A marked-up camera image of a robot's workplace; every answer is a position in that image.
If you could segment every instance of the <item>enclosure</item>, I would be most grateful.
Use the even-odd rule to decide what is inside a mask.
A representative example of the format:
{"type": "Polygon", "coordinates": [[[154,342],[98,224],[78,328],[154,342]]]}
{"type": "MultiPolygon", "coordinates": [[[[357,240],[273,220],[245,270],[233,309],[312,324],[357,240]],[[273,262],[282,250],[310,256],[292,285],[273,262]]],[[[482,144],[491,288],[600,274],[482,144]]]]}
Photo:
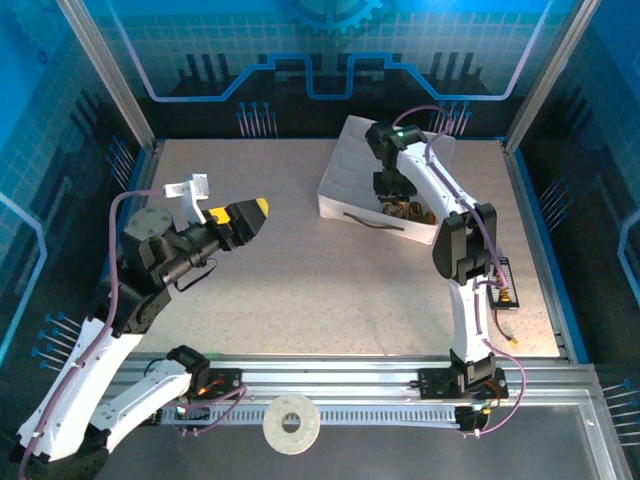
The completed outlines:
{"type": "MultiPolygon", "coordinates": [[[[251,403],[197,445],[138,429],[98,478],[210,478],[220,465],[210,451],[225,459],[221,476],[410,478],[421,445],[440,448],[437,478],[489,478],[496,450],[516,478],[635,478],[640,3],[0,0],[0,19],[4,431],[64,363],[56,319],[81,323],[95,305],[111,201],[204,173],[203,208],[264,197],[269,218],[250,244],[217,253],[210,276],[171,287],[103,402],[186,344],[242,369],[251,403]],[[402,125],[450,126],[449,146],[434,143],[440,160],[498,212],[520,305],[489,319],[489,337],[529,372],[524,408],[482,446],[465,444],[473,461],[456,468],[457,437],[393,420],[329,422],[315,450],[280,458],[260,443],[263,413],[243,415],[291,392],[343,413],[394,411],[419,401],[406,388],[416,369],[446,366],[453,312],[433,247],[318,208],[345,122],[420,105],[446,116],[420,111],[402,125]],[[345,457],[349,442],[363,452],[345,457]],[[156,458],[169,447],[171,465],[156,458]],[[404,461],[380,453],[355,465],[367,450],[404,461]],[[536,452],[529,461],[525,450],[536,452]]],[[[118,211],[118,232],[142,207],[187,226],[179,201],[136,197],[118,211]]],[[[513,405],[525,384],[498,362],[513,405]]]]}

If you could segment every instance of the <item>cable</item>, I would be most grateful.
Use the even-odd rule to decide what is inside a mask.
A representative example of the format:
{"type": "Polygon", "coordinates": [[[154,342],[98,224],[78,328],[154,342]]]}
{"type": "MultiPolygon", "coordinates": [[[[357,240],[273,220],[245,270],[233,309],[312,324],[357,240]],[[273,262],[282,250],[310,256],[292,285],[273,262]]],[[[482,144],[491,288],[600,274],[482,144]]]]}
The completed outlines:
{"type": "Polygon", "coordinates": [[[442,107],[438,107],[437,105],[420,105],[419,107],[410,108],[409,110],[406,110],[405,112],[403,112],[400,115],[398,115],[398,117],[393,121],[391,126],[395,127],[395,126],[398,125],[398,123],[400,123],[400,120],[404,119],[405,117],[408,117],[412,113],[422,112],[424,110],[433,110],[433,111],[436,111],[436,112],[444,113],[447,116],[447,118],[449,118],[448,122],[451,122],[451,120],[452,120],[451,113],[447,112],[442,107]]]}
{"type": "Polygon", "coordinates": [[[355,215],[349,212],[342,212],[342,215],[345,217],[349,217],[350,219],[358,222],[360,225],[364,225],[367,228],[373,228],[374,230],[398,230],[400,232],[404,232],[403,227],[396,227],[395,225],[371,225],[370,223],[365,222],[364,220],[359,219],[355,215]]]}
{"type": "MultiPolygon", "coordinates": [[[[484,383],[480,384],[479,386],[477,386],[475,389],[481,389],[484,385],[487,385],[493,391],[493,393],[495,393],[496,400],[498,401],[498,404],[493,408],[491,406],[489,406],[489,408],[485,408],[485,409],[482,410],[482,413],[487,416],[487,421],[485,422],[484,426],[482,427],[482,430],[486,430],[488,428],[489,421],[491,420],[491,412],[493,410],[495,410],[496,408],[500,408],[500,403],[501,403],[500,388],[497,387],[495,383],[493,383],[493,379],[487,380],[486,382],[484,382],[484,383]]],[[[470,432],[466,432],[467,434],[471,435],[472,432],[475,432],[476,425],[478,423],[478,418],[479,418],[479,415],[476,415],[474,417],[474,419],[473,419],[473,428],[471,429],[470,432]]]]}
{"type": "Polygon", "coordinates": [[[192,410],[196,408],[207,408],[207,407],[212,407],[214,405],[217,405],[218,403],[224,400],[227,400],[235,395],[238,395],[238,398],[236,399],[236,401],[233,402],[233,404],[220,416],[220,418],[214,421],[211,425],[207,425],[206,427],[200,430],[194,428],[193,430],[185,429],[182,431],[183,438],[186,437],[187,435],[197,437],[199,434],[206,433],[209,430],[217,427],[220,423],[222,423],[231,414],[231,412],[240,404],[240,402],[242,401],[242,399],[245,397],[246,394],[247,394],[247,387],[243,385],[241,387],[236,388],[235,390],[231,390],[230,392],[227,392],[224,395],[221,395],[207,402],[191,403],[188,405],[183,405],[181,403],[168,403],[166,406],[181,407],[181,408],[184,408],[185,410],[192,410]]]}
{"type": "MultiPolygon", "coordinates": [[[[472,208],[471,205],[469,205],[465,201],[464,198],[462,198],[462,195],[460,194],[460,192],[458,192],[458,190],[451,184],[451,182],[440,171],[440,169],[437,168],[436,165],[433,162],[430,161],[431,153],[433,153],[432,147],[433,147],[433,144],[435,143],[435,141],[438,140],[441,136],[448,135],[448,134],[451,133],[451,130],[453,128],[453,119],[451,118],[451,114],[449,112],[447,112],[444,108],[438,107],[436,105],[421,105],[419,107],[410,108],[406,112],[401,113],[393,121],[392,125],[395,127],[405,117],[411,115],[412,113],[423,111],[423,110],[434,110],[436,112],[444,113],[445,115],[447,115],[447,117],[449,119],[449,120],[447,120],[447,124],[440,130],[440,132],[438,132],[438,134],[432,140],[429,140],[427,138],[427,144],[425,146],[425,159],[426,159],[427,165],[429,167],[431,167],[431,169],[433,170],[435,175],[438,177],[438,179],[444,184],[444,186],[449,190],[449,192],[453,195],[453,197],[460,203],[460,205],[462,205],[471,214],[471,216],[473,216],[474,220],[478,224],[478,228],[480,228],[480,232],[482,233],[482,236],[484,237],[485,242],[487,243],[487,246],[489,247],[489,254],[491,255],[491,261],[495,265],[496,273],[498,274],[498,277],[500,278],[500,284],[495,285],[495,286],[498,286],[498,287],[501,287],[501,288],[507,288],[507,285],[508,285],[507,284],[507,277],[505,276],[504,271],[502,269],[502,266],[500,265],[500,262],[498,260],[498,252],[496,251],[495,246],[493,245],[493,242],[491,241],[491,238],[489,236],[489,232],[487,231],[487,228],[484,225],[484,222],[480,218],[480,215],[478,215],[478,213],[475,211],[475,209],[472,208]]],[[[484,281],[484,282],[478,283],[476,286],[479,287],[479,286],[485,285],[485,284],[493,284],[493,282],[484,281]]]]}
{"type": "Polygon", "coordinates": [[[118,205],[122,200],[128,197],[134,196],[151,196],[151,195],[163,195],[162,190],[137,190],[133,192],[123,192],[116,196],[111,202],[111,208],[109,209],[109,272],[111,274],[111,302],[109,304],[109,313],[107,314],[107,319],[104,322],[100,333],[96,336],[96,338],[89,344],[89,346],[85,349],[85,351],[76,359],[75,363],[72,367],[67,370],[67,373],[62,377],[62,380],[58,384],[58,386],[53,391],[51,398],[47,402],[40,416],[40,420],[36,427],[33,430],[33,435],[27,444],[27,447],[24,450],[24,454],[22,456],[22,461],[20,462],[20,470],[18,473],[19,480],[27,480],[26,471],[27,465],[29,463],[29,459],[31,458],[31,454],[35,451],[36,445],[42,436],[42,431],[49,421],[51,417],[51,413],[53,409],[57,405],[60,397],[64,393],[65,389],[73,380],[76,373],[84,368],[87,359],[93,354],[97,346],[102,342],[102,340],[109,335],[109,330],[111,329],[111,325],[116,317],[116,311],[118,307],[118,268],[117,268],[117,239],[116,239],[116,214],[118,210],[118,205]]]}
{"type": "Polygon", "coordinates": [[[215,263],[215,265],[213,267],[211,267],[209,270],[207,270],[205,273],[203,273],[202,275],[200,275],[198,278],[196,278],[195,280],[190,281],[189,283],[187,283],[186,286],[184,287],[180,287],[178,285],[178,281],[176,280],[175,282],[173,282],[173,286],[176,287],[176,290],[178,290],[180,293],[182,292],[186,292],[187,290],[189,290],[191,287],[193,287],[196,283],[198,283],[200,280],[204,280],[205,278],[207,278],[209,275],[211,275],[211,272],[213,272],[216,267],[218,266],[218,260],[216,260],[215,258],[207,258],[207,261],[205,262],[208,263],[209,260],[213,260],[215,263]]]}
{"type": "Polygon", "coordinates": [[[500,326],[500,322],[498,321],[498,310],[493,311],[493,322],[496,324],[496,328],[498,329],[498,332],[500,332],[500,335],[506,338],[509,343],[513,342],[515,337],[512,337],[511,335],[507,335],[506,333],[504,333],[504,330],[500,326]]]}
{"type": "Polygon", "coordinates": [[[146,376],[147,376],[147,373],[149,373],[149,369],[151,368],[151,366],[152,366],[154,363],[161,362],[162,360],[164,360],[164,357],[162,357],[162,358],[154,358],[153,360],[151,360],[151,361],[148,363],[147,368],[145,368],[145,369],[144,369],[144,375],[143,375],[143,377],[146,377],[146,376]]]}
{"type": "MultiPolygon", "coordinates": [[[[412,108],[410,110],[407,110],[406,112],[404,112],[403,114],[401,114],[398,118],[396,118],[396,120],[394,121],[394,126],[403,118],[405,118],[407,115],[417,112],[419,110],[436,110],[436,111],[440,111],[440,107],[435,107],[432,105],[424,105],[423,107],[415,107],[412,108]]],[[[451,128],[453,126],[453,123],[451,121],[451,115],[449,115],[449,121],[447,122],[447,125],[431,140],[427,140],[427,145],[425,146],[425,159],[427,162],[427,165],[429,167],[431,167],[431,169],[433,170],[433,172],[435,173],[435,175],[440,179],[440,181],[445,185],[445,187],[449,190],[449,192],[454,196],[454,198],[460,203],[460,205],[462,205],[474,218],[474,220],[476,221],[478,228],[480,229],[480,232],[482,233],[482,236],[484,237],[485,243],[487,244],[487,247],[489,249],[489,254],[491,255],[491,261],[493,262],[495,268],[496,268],[496,273],[498,274],[498,277],[500,278],[500,283],[497,284],[496,286],[500,287],[500,288],[507,288],[508,284],[507,284],[507,277],[504,274],[504,271],[502,269],[502,266],[500,265],[500,262],[498,260],[498,253],[496,251],[496,247],[493,244],[493,241],[491,239],[491,237],[489,236],[489,232],[487,231],[486,226],[484,225],[484,222],[482,221],[482,218],[480,218],[480,215],[478,215],[478,213],[475,211],[474,208],[471,207],[471,205],[469,205],[464,198],[462,198],[462,195],[457,191],[456,188],[454,188],[454,186],[451,184],[451,182],[449,182],[449,180],[446,178],[446,176],[440,171],[440,169],[438,169],[435,165],[435,163],[430,162],[430,158],[431,158],[431,153],[432,153],[432,146],[433,143],[440,138],[442,135],[445,134],[449,134],[451,131],[451,128]]],[[[480,282],[474,282],[474,306],[475,306],[475,317],[476,317],[476,331],[478,333],[478,335],[482,335],[482,328],[480,327],[480,296],[478,294],[478,287],[482,286],[482,285],[494,285],[494,282],[489,282],[489,281],[480,281],[480,282]]],[[[499,349],[497,349],[496,347],[494,347],[491,342],[489,342],[489,340],[487,339],[482,339],[482,343],[484,343],[487,348],[489,350],[491,350],[494,354],[496,355],[501,355],[503,357],[508,358],[509,360],[511,360],[512,362],[514,362],[518,368],[520,369],[520,373],[522,374],[522,389],[520,390],[520,395],[518,395],[518,398],[516,400],[516,403],[513,406],[513,409],[509,412],[509,414],[504,418],[504,420],[502,420],[501,422],[499,422],[497,425],[495,425],[494,427],[491,427],[489,429],[486,430],[482,430],[482,431],[476,431],[475,434],[479,437],[481,435],[486,435],[487,433],[491,433],[491,432],[495,432],[497,429],[501,428],[505,423],[507,423],[509,421],[509,419],[511,419],[511,417],[513,417],[513,415],[518,411],[518,408],[520,408],[520,404],[522,403],[522,399],[524,398],[526,389],[527,389],[527,374],[525,372],[524,366],[522,365],[522,363],[520,363],[515,357],[509,355],[506,352],[503,352],[499,349]]]]}
{"type": "Polygon", "coordinates": [[[497,425],[488,428],[486,430],[482,430],[480,432],[476,432],[475,435],[477,436],[481,436],[481,435],[486,435],[487,433],[491,433],[491,432],[495,432],[496,430],[498,430],[499,428],[501,428],[505,423],[507,423],[511,417],[513,417],[515,415],[515,413],[518,411],[518,409],[520,408],[520,405],[522,404],[522,399],[524,398],[525,392],[527,390],[527,372],[524,369],[524,366],[522,365],[522,363],[520,363],[520,361],[515,358],[512,355],[509,355],[507,352],[503,352],[502,350],[498,350],[496,347],[494,347],[493,345],[491,345],[491,342],[489,342],[489,340],[486,339],[482,339],[482,343],[484,343],[487,348],[489,348],[489,350],[491,350],[493,353],[495,353],[496,355],[501,355],[503,357],[508,358],[509,360],[511,360],[513,363],[515,363],[518,366],[518,369],[520,370],[520,375],[522,375],[522,389],[520,390],[520,394],[518,395],[518,398],[516,399],[516,403],[513,405],[513,408],[511,409],[511,411],[509,412],[509,414],[504,417],[504,419],[499,422],[497,425]]]}

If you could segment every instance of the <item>gray tabletop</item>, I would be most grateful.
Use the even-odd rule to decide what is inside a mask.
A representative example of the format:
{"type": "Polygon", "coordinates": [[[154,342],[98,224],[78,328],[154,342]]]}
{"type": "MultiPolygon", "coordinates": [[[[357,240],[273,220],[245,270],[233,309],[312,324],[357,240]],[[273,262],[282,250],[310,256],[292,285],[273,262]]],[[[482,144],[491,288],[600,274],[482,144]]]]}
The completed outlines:
{"type": "MultiPolygon", "coordinates": [[[[216,207],[266,197],[270,217],[247,246],[216,257],[209,278],[173,302],[138,350],[186,343],[203,353],[448,354],[453,337],[446,282],[429,246],[319,217],[316,191],[335,140],[170,140],[155,188],[207,173],[216,207]]],[[[555,356],[557,347],[500,144],[458,141],[452,173],[498,211],[498,244],[510,258],[522,308],[503,315],[520,343],[499,348],[555,356]]],[[[168,206],[186,225],[179,201],[168,206]]]]}

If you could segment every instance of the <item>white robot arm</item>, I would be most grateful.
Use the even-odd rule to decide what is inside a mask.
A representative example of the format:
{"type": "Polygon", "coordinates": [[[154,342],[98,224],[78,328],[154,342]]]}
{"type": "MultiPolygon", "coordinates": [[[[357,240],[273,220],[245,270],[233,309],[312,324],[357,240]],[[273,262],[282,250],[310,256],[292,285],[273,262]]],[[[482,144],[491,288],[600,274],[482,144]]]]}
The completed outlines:
{"type": "MultiPolygon", "coordinates": [[[[445,219],[455,213],[463,215],[467,213],[465,207],[457,201],[451,194],[447,185],[436,174],[441,172],[453,186],[459,195],[464,198],[467,204],[476,205],[478,202],[468,195],[449,174],[438,160],[433,150],[430,152],[429,165],[425,159],[425,144],[414,143],[406,150],[398,153],[396,168],[398,172],[410,179],[417,191],[424,197],[437,219],[445,219]]],[[[486,274],[476,277],[476,280],[487,281],[486,274]]],[[[487,299],[486,288],[478,288],[475,292],[476,282],[466,282],[461,285],[456,280],[449,280],[449,293],[451,294],[451,305],[453,309],[453,352],[465,363],[477,362],[489,356],[490,350],[482,342],[487,338],[487,299]],[[480,328],[478,333],[476,325],[476,313],[474,307],[474,296],[476,293],[480,298],[480,328]]]]}
{"type": "Polygon", "coordinates": [[[374,123],[366,140],[382,162],[383,170],[374,174],[373,181],[380,201],[408,202],[420,193],[438,220],[432,256],[449,284],[454,320],[452,375],[462,395],[502,374],[483,341],[487,339],[487,289],[482,286],[488,283],[491,254],[475,219],[482,220],[495,244],[495,209],[479,205],[458,185],[433,149],[427,148],[427,136],[417,127],[395,129],[388,123],[374,123]],[[475,216],[469,208],[475,209],[475,216]]]}
{"type": "Polygon", "coordinates": [[[110,278],[105,278],[56,381],[11,438],[11,460],[20,462],[25,451],[33,450],[26,472],[30,479],[92,479],[120,441],[151,414],[178,397],[203,398],[209,391],[209,361],[183,345],[137,384],[98,407],[122,362],[171,301],[168,287],[191,269],[204,267],[214,252],[247,244],[268,216],[265,199],[200,210],[196,202],[208,195],[205,187],[203,175],[165,187],[165,197],[183,197],[190,220],[185,230],[177,231],[162,208],[143,208],[130,219],[120,238],[113,323],[105,334],[111,303],[110,278]],[[88,352],[96,339],[99,343],[88,352]]]}

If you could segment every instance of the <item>purple cable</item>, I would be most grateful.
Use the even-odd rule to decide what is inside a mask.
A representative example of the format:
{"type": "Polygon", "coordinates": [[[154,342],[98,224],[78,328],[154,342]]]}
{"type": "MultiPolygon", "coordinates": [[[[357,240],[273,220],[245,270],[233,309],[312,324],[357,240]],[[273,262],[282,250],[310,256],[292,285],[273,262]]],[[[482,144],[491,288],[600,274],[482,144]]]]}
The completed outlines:
{"type": "Polygon", "coordinates": [[[44,429],[49,417],[51,416],[51,412],[55,408],[58,400],[62,396],[62,393],[67,388],[76,372],[81,368],[84,368],[84,365],[87,359],[93,354],[96,347],[100,344],[100,342],[109,334],[109,329],[113,324],[113,321],[116,316],[116,311],[118,307],[118,268],[117,268],[117,239],[116,239],[116,213],[118,210],[118,205],[122,200],[128,197],[133,196],[151,196],[151,195],[162,195],[162,190],[137,190],[133,192],[123,192],[113,199],[111,202],[111,208],[109,210],[109,272],[111,274],[111,303],[109,304],[109,313],[107,314],[107,319],[104,322],[104,326],[98,336],[91,342],[91,344],[86,348],[86,350],[76,359],[74,366],[67,371],[65,376],[62,378],[56,389],[54,390],[51,398],[47,402],[47,405],[44,407],[44,411],[42,412],[42,416],[38,421],[36,428],[33,431],[33,435],[27,444],[27,448],[25,448],[24,455],[22,456],[22,461],[20,462],[20,471],[18,473],[19,480],[27,480],[26,471],[27,464],[29,463],[29,458],[31,454],[34,452],[36,445],[38,444],[38,440],[40,438],[40,433],[44,429]]]}
{"type": "MultiPolygon", "coordinates": [[[[460,203],[460,205],[462,205],[465,209],[467,209],[469,211],[469,213],[473,216],[474,220],[476,221],[476,223],[478,224],[478,227],[480,228],[480,232],[482,233],[482,236],[485,239],[485,242],[487,243],[487,246],[489,247],[489,253],[491,255],[491,261],[493,262],[493,264],[496,267],[496,272],[498,274],[498,277],[500,278],[500,283],[495,283],[495,282],[489,282],[489,281],[481,281],[478,282],[477,284],[475,284],[474,286],[474,309],[475,309],[475,321],[476,321],[476,331],[478,332],[478,335],[482,335],[482,328],[480,326],[480,296],[477,293],[477,287],[481,286],[481,285],[495,285],[499,288],[506,288],[507,287],[507,277],[504,274],[504,271],[502,269],[502,267],[500,266],[500,262],[498,261],[498,253],[496,251],[495,245],[493,244],[493,242],[491,241],[491,237],[489,236],[489,232],[487,231],[486,226],[484,225],[484,222],[482,221],[482,218],[480,218],[480,215],[478,215],[478,213],[475,211],[475,209],[473,209],[471,207],[471,205],[469,205],[463,198],[462,195],[460,195],[460,193],[456,190],[456,188],[451,184],[451,182],[447,179],[447,177],[435,166],[435,164],[431,163],[429,161],[430,157],[431,157],[431,149],[432,149],[432,145],[433,143],[440,138],[442,135],[445,134],[449,134],[451,132],[451,129],[453,127],[453,122],[451,119],[451,115],[449,114],[449,112],[447,112],[446,110],[444,110],[441,107],[436,107],[434,105],[423,105],[421,107],[415,107],[412,109],[407,110],[406,112],[402,113],[400,116],[398,116],[398,118],[395,119],[395,121],[393,122],[393,126],[396,126],[397,123],[402,120],[403,118],[405,118],[407,115],[410,115],[414,112],[417,111],[421,111],[421,110],[436,110],[436,111],[441,111],[443,113],[445,113],[448,117],[449,117],[449,121],[447,122],[447,125],[445,126],[445,128],[443,128],[440,132],[438,132],[438,134],[433,138],[433,140],[428,141],[427,140],[427,145],[425,147],[425,159],[427,162],[427,165],[429,167],[431,167],[431,169],[433,170],[433,172],[435,173],[435,175],[438,177],[438,179],[444,184],[444,186],[449,190],[449,192],[451,192],[451,194],[454,196],[454,198],[460,203]]],[[[527,374],[525,372],[524,366],[522,365],[522,363],[520,363],[518,361],[518,359],[516,359],[515,357],[513,357],[512,355],[509,355],[506,352],[503,352],[502,350],[497,349],[496,347],[494,347],[491,342],[489,342],[489,340],[487,339],[482,339],[482,343],[484,343],[487,348],[489,350],[491,350],[493,353],[495,353],[496,355],[501,355],[503,357],[508,358],[509,360],[511,360],[513,363],[515,363],[518,368],[520,369],[520,373],[522,375],[522,389],[520,390],[520,395],[518,395],[518,398],[516,399],[516,403],[514,404],[513,408],[511,409],[511,411],[509,412],[509,414],[497,425],[487,429],[487,430],[481,430],[479,432],[477,432],[478,436],[481,435],[486,435],[487,433],[491,433],[491,432],[495,432],[496,430],[498,430],[499,428],[501,428],[505,423],[507,423],[511,417],[513,417],[513,415],[515,415],[515,413],[518,411],[518,409],[520,408],[520,404],[522,403],[522,399],[524,398],[524,394],[525,391],[527,389],[527,374]]]]}
{"type": "Polygon", "coordinates": [[[527,372],[524,369],[524,365],[522,365],[522,363],[520,363],[520,361],[516,357],[509,355],[507,352],[503,352],[502,350],[498,350],[496,347],[491,345],[491,342],[489,342],[489,340],[483,339],[482,343],[484,343],[487,346],[487,348],[489,348],[489,350],[491,350],[496,355],[501,355],[503,357],[506,357],[518,366],[518,369],[520,370],[520,375],[522,375],[522,389],[520,390],[520,395],[518,395],[518,398],[516,399],[516,403],[513,405],[513,408],[511,409],[509,414],[506,417],[504,417],[504,419],[497,425],[494,425],[493,427],[488,428],[486,430],[479,431],[477,433],[478,436],[495,432],[496,430],[501,428],[505,423],[507,423],[520,408],[520,404],[522,404],[522,399],[524,398],[524,393],[527,390],[527,372]]]}
{"type": "Polygon", "coordinates": [[[401,113],[400,115],[398,115],[398,118],[396,118],[393,121],[392,126],[396,127],[398,125],[398,123],[400,123],[400,120],[402,120],[405,117],[408,117],[409,115],[411,115],[412,113],[416,113],[416,112],[422,112],[424,110],[433,110],[436,112],[440,112],[440,113],[444,113],[448,118],[448,122],[447,122],[447,127],[449,127],[449,123],[451,122],[451,115],[449,114],[449,112],[447,112],[444,108],[442,107],[438,107],[437,105],[420,105],[419,107],[413,107],[410,108],[409,110],[407,110],[404,113],[401,113]]]}
{"type": "Polygon", "coordinates": [[[189,405],[183,405],[181,403],[168,403],[166,406],[168,407],[182,407],[185,410],[193,410],[196,408],[207,408],[207,407],[211,407],[213,405],[217,405],[218,403],[227,400],[228,398],[233,397],[234,395],[238,395],[239,397],[237,398],[237,400],[235,402],[233,402],[233,405],[231,405],[226,412],[224,412],[220,418],[218,418],[215,422],[213,422],[211,425],[207,425],[206,427],[198,430],[196,428],[193,429],[193,431],[189,431],[189,430],[183,430],[182,431],[182,437],[186,437],[187,435],[191,435],[194,437],[197,437],[199,434],[201,433],[206,433],[209,430],[217,427],[220,423],[222,423],[224,420],[226,420],[226,418],[231,414],[231,412],[240,404],[240,402],[242,401],[242,399],[244,398],[244,396],[247,394],[247,387],[246,386],[242,386],[242,387],[238,387],[235,390],[232,390],[228,393],[225,393],[224,395],[221,395],[217,398],[214,398],[213,400],[209,401],[209,402],[200,402],[200,403],[191,403],[189,405]]]}

